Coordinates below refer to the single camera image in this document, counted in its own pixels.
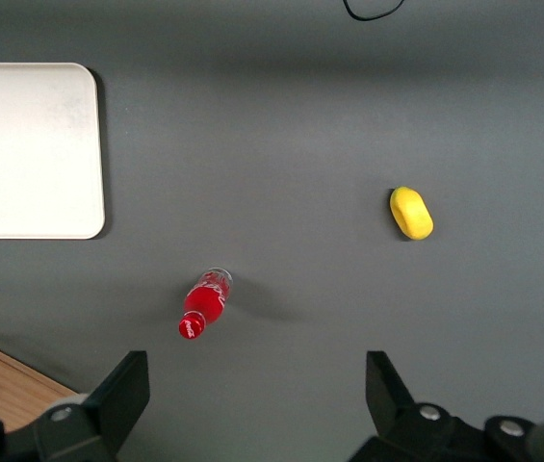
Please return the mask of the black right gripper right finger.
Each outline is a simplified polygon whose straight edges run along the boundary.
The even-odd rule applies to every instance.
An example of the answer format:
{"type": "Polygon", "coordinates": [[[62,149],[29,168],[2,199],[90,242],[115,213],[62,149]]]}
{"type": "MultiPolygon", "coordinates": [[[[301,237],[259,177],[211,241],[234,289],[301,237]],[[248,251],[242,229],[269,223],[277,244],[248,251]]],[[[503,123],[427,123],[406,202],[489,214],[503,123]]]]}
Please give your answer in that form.
{"type": "Polygon", "coordinates": [[[388,355],[366,356],[366,402],[376,435],[352,461],[486,461],[483,434],[442,407],[417,402],[388,355]]]}

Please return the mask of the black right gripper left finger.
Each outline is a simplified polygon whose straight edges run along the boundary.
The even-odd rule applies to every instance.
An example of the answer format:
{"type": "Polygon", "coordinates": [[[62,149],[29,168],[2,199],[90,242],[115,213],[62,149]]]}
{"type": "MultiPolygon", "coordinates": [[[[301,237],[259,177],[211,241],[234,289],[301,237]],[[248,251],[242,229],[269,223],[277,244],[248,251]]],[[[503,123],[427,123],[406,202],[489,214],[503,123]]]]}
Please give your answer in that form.
{"type": "Polygon", "coordinates": [[[149,403],[147,353],[130,351],[80,403],[50,408],[34,424],[41,461],[116,461],[149,403]]]}

